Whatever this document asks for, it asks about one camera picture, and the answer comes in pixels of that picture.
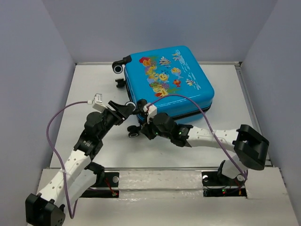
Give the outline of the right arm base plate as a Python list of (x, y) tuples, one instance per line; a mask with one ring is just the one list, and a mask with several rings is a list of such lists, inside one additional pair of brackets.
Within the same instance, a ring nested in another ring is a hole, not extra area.
[(202, 173), (204, 197), (247, 197), (245, 178), (238, 175), (231, 179), (217, 171)]

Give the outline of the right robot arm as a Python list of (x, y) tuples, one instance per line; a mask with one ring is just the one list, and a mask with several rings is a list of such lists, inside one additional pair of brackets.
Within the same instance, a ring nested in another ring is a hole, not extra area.
[(178, 147), (222, 149), (227, 159), (221, 162), (216, 178), (223, 185), (238, 175), (247, 180), (248, 170), (264, 170), (268, 155), (269, 141), (247, 124), (242, 124), (238, 129), (213, 130), (179, 124), (168, 114), (158, 113), (142, 125), (141, 133), (149, 140), (166, 138)]

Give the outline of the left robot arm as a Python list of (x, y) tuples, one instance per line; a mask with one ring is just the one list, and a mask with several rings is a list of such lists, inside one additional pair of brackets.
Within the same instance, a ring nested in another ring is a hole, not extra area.
[(84, 129), (66, 161), (58, 157), (61, 169), (37, 194), (25, 200), (26, 222), (32, 226), (61, 226), (69, 215), (74, 218), (79, 197), (92, 185), (104, 181), (104, 167), (93, 161), (103, 146), (109, 130), (121, 125), (136, 106), (99, 101), (91, 102), (94, 112), (86, 117)]

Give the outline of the blue kids suitcase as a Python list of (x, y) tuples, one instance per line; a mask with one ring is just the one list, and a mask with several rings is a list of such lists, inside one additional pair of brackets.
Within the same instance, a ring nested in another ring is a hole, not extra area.
[(158, 112), (176, 121), (202, 117), (214, 98), (214, 88), (187, 46), (173, 46), (130, 54), (112, 63), (117, 88), (125, 87), (129, 100), (155, 103)]

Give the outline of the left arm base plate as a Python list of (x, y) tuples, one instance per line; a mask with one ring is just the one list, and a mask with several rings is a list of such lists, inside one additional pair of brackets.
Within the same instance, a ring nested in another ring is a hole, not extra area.
[(82, 198), (119, 198), (119, 172), (105, 172), (103, 179), (88, 188)]

